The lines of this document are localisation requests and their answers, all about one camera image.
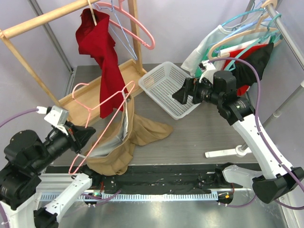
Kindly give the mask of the pink wire hanger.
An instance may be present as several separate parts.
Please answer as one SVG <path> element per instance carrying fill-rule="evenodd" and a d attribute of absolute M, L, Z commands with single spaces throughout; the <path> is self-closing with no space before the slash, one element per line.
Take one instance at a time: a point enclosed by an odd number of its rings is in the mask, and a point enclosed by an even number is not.
<path fill-rule="evenodd" d="M 78 105 L 87 110 L 87 120 L 85 123 L 85 128 L 88 128 L 89 124 L 93 122 L 94 112 L 99 111 L 97 117 L 104 119 L 110 114 L 112 114 L 113 111 L 118 112 L 122 110 L 123 103 L 126 102 L 127 96 L 135 89 L 136 83 L 132 80 L 131 82 L 127 83 L 123 88 L 121 88 L 121 90 L 114 91 L 113 89 L 111 89 L 110 91 L 112 91 L 113 94 L 110 94 L 109 90 L 106 90 L 106 92 L 100 91 L 98 93 L 98 101 L 100 103 L 96 106 L 91 106 L 85 103 L 84 101 L 81 101 L 80 98 L 76 96 L 76 91 L 80 90 L 80 86 L 83 86 L 83 88 L 87 88 L 89 84 L 78 83 L 76 86 L 74 86 L 72 90 L 72 99 Z"/>

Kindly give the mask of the tan cloth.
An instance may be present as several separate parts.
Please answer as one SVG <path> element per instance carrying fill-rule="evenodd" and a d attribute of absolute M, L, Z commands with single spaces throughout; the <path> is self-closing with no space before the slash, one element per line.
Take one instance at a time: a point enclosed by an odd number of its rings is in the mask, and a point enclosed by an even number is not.
<path fill-rule="evenodd" d="M 134 108 L 134 98 L 129 97 L 121 120 L 109 125 L 86 159 L 90 169 L 106 176 L 122 175 L 133 159 L 136 146 L 165 139 L 173 132 L 172 126 L 140 116 Z"/>

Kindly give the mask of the red skirt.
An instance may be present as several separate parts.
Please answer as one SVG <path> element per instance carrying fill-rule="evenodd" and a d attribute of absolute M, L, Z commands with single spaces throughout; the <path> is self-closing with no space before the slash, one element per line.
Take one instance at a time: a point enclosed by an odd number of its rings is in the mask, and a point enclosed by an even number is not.
<path fill-rule="evenodd" d="M 84 9 L 81 14 L 81 25 L 76 31 L 78 51 L 81 55 L 89 55 L 102 70 L 100 91 L 121 90 L 125 86 L 118 65 L 115 41 L 111 37 L 108 14 L 94 10 L 97 25 L 93 23 L 91 11 Z"/>

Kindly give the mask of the beige plastic hanger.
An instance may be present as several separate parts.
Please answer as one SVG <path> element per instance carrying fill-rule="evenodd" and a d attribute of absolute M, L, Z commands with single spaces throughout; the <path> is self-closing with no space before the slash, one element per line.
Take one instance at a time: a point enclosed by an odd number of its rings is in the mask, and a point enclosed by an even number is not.
<path fill-rule="evenodd" d="M 94 25 L 96 26 L 96 25 L 97 25 L 97 21 L 96 21 L 96 18 L 95 18 L 95 13 L 94 13 L 94 10 L 93 10 L 92 3 L 91 3 L 90 0 L 87 0 L 87 3 L 88 3 L 88 6 L 89 6 L 89 8 L 90 8 L 90 11 L 91 11 L 93 23 L 94 23 Z"/>

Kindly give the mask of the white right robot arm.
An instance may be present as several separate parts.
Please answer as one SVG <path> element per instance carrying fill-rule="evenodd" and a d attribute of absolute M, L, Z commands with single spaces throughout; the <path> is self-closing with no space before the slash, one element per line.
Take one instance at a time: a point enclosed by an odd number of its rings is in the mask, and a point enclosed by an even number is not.
<path fill-rule="evenodd" d="M 258 161 L 260 171 L 240 168 L 226 163 L 215 170 L 214 181 L 224 188 L 235 183 L 251 188 L 264 203 L 270 203 L 294 190 L 303 188 L 301 181 L 304 170 L 294 167 L 278 150 L 265 132 L 251 103 L 237 95 L 237 80 L 229 71 L 217 71 L 213 82 L 187 77 L 182 87 L 172 95 L 180 104 L 186 104 L 188 97 L 199 104 L 211 103 L 225 120 L 244 139 Z"/>

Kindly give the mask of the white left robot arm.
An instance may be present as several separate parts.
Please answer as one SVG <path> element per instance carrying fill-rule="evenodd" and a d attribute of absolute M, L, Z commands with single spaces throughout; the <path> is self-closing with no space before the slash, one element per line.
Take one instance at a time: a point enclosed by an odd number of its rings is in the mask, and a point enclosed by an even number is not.
<path fill-rule="evenodd" d="M 50 204 L 35 209 L 42 171 L 67 150 L 80 153 L 95 134 L 93 127 L 64 124 L 67 133 L 53 128 L 42 142 L 33 130 L 16 133 L 4 149 L 7 165 L 0 171 L 0 214 L 9 228 L 57 228 L 74 201 L 87 189 L 95 190 L 101 177 L 83 166 L 72 183 Z"/>

